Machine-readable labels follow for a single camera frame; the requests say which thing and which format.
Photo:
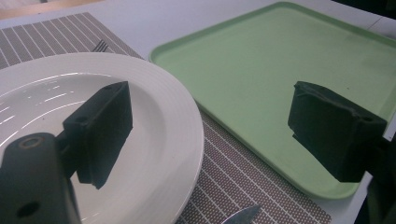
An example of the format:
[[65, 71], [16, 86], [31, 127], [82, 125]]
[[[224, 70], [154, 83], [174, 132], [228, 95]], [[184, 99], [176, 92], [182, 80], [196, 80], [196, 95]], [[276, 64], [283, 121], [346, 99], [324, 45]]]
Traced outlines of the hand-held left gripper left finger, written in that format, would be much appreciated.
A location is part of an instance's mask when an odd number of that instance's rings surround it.
[[107, 181], [133, 128], [126, 81], [97, 91], [63, 122], [56, 137], [65, 175], [100, 189]]

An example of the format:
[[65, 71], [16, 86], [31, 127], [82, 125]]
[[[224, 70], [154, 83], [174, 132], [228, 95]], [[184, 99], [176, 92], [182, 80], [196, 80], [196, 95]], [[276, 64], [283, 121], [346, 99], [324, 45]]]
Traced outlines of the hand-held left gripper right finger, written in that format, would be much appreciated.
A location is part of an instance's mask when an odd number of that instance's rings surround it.
[[293, 137], [340, 182], [359, 182], [366, 155], [387, 122], [347, 98], [314, 83], [294, 85], [288, 125]]

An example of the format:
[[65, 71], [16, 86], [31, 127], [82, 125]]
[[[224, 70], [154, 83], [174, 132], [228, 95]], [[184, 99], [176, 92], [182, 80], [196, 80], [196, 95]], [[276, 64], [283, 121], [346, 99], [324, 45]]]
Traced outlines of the white round plate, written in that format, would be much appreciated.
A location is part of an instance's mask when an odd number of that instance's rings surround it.
[[0, 69], [0, 160], [30, 133], [63, 121], [106, 85], [130, 87], [133, 129], [106, 184], [73, 182], [83, 224], [175, 224], [204, 153], [203, 123], [185, 87], [153, 63], [115, 53], [70, 53]]

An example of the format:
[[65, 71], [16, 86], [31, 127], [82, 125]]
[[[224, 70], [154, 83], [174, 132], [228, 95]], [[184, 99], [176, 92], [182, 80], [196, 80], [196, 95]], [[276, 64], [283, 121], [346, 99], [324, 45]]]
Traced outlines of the fork with wooden handle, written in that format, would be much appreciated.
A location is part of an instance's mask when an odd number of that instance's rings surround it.
[[105, 52], [108, 48], [108, 44], [104, 40], [100, 40], [99, 43], [94, 47], [92, 52]]

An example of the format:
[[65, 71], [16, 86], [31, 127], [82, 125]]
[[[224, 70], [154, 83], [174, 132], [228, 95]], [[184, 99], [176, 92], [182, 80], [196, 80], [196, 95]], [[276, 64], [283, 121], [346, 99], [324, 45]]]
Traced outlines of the green plastic tray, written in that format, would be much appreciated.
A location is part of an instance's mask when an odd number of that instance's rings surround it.
[[290, 2], [278, 2], [154, 49], [222, 127], [303, 193], [355, 193], [292, 136], [294, 84], [324, 86], [383, 119], [396, 112], [396, 40]]

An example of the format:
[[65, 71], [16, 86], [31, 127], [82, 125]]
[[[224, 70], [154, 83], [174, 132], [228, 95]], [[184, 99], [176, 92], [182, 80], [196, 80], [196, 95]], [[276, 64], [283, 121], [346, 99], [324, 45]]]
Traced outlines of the knife with wooden handle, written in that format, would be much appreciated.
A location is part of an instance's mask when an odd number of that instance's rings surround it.
[[250, 224], [254, 217], [259, 213], [261, 207], [252, 205], [235, 212], [221, 222], [221, 224]]

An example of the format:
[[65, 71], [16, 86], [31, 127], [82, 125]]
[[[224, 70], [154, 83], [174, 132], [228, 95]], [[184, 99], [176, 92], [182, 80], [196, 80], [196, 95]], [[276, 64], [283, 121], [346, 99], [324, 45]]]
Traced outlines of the striped woven placemat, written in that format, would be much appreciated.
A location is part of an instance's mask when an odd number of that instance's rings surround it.
[[[101, 39], [109, 52], [138, 54], [90, 13], [0, 29], [0, 69], [33, 59], [83, 52]], [[253, 204], [254, 224], [330, 224], [317, 204], [273, 171], [207, 115], [203, 169], [177, 224], [217, 224]]]

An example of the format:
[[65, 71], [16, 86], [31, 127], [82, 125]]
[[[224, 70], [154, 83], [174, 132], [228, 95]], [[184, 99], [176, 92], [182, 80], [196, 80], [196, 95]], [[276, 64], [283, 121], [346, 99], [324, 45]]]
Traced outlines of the wooden table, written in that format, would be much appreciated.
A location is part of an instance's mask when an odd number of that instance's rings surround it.
[[55, 2], [40, 3], [12, 9], [0, 9], [0, 20], [37, 15], [44, 12], [56, 11], [70, 7], [79, 7], [103, 0], [58, 0]]

